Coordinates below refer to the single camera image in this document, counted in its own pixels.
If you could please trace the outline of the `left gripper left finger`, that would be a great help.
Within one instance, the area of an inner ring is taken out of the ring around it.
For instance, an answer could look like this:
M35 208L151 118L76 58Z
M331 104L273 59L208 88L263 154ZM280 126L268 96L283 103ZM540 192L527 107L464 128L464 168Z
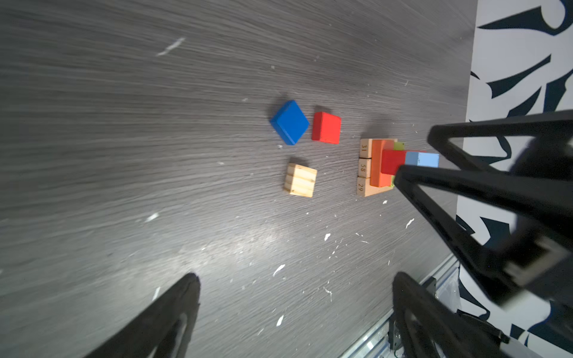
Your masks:
M201 282L190 272L88 357L185 357L200 308Z

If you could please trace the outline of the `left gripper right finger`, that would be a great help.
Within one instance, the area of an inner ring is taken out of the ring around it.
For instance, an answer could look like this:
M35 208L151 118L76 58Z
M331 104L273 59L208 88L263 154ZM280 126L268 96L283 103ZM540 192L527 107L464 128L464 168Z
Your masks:
M427 289L400 271L392 282L394 313L409 310L415 321L398 318L406 357L506 357L500 347L467 320L452 313Z

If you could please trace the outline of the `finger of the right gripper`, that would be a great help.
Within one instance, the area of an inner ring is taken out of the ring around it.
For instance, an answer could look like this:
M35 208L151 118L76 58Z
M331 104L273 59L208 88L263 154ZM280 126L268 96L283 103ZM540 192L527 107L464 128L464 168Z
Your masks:
M402 166L395 185L490 301L572 305L570 180Z
M551 145L560 151L572 138L572 111L513 116L480 122L436 125L428 134L428 143L462 170L496 172L497 170L475 159L450 143L452 138L469 137L533 137L532 154L539 149L549 150Z

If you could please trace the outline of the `light blue wood block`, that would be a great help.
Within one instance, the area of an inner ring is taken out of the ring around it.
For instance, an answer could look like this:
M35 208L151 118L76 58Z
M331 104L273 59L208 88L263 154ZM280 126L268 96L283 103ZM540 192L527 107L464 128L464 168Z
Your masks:
M405 165L438 168L440 155L428 152L407 152L404 160Z

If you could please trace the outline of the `natural wood block long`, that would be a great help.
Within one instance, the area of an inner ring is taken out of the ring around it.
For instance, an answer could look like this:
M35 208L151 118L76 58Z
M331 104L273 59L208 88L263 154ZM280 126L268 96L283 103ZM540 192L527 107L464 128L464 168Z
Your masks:
M360 197L369 197L372 195L381 194L394 189L394 186L372 186L369 178L358 177L357 181L357 194Z
M370 178L372 168L371 158L360 158L358 161L358 177Z
M360 158L364 158L364 159L371 159L372 158L372 143L374 140L379 140L379 138L362 138L360 141ZM383 139L383 141L386 141L386 144L383 145L383 149L384 150L393 150L394 149L394 143L396 143L398 140L396 138L390 138L390 139Z

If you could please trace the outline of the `orange wood block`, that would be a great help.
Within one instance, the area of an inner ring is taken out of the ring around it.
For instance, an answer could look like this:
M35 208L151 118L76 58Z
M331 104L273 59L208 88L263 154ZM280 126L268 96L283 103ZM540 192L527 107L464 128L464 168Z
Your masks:
M372 162L371 162L371 175L370 184L376 187L391 186L392 176L384 174L382 169L383 151L394 149L394 139L372 141Z

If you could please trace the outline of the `red arch wood block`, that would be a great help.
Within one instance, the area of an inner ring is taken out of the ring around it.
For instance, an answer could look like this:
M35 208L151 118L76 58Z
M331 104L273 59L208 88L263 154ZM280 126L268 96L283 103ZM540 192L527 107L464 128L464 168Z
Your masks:
M383 150L381 156L381 173L395 175L398 168L405 164L407 152L397 150Z

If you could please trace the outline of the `small natural wood cube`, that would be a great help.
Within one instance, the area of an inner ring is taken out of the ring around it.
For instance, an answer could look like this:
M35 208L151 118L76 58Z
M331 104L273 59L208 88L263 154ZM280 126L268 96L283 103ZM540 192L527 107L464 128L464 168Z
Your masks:
M284 181L284 189L290 195L312 198L318 171L309 167L290 163Z

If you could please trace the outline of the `small red wood cube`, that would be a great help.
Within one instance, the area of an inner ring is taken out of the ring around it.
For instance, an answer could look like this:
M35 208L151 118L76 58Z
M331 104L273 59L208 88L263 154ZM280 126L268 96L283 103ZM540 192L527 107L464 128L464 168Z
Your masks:
M342 119L325 112L314 113L312 140L338 145Z

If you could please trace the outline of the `dark blue wood cube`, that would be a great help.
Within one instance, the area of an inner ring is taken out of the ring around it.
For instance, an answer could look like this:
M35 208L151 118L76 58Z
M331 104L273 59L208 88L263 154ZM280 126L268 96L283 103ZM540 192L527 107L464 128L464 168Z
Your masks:
M296 101L287 101L270 123L288 146L295 146L310 126L310 122Z

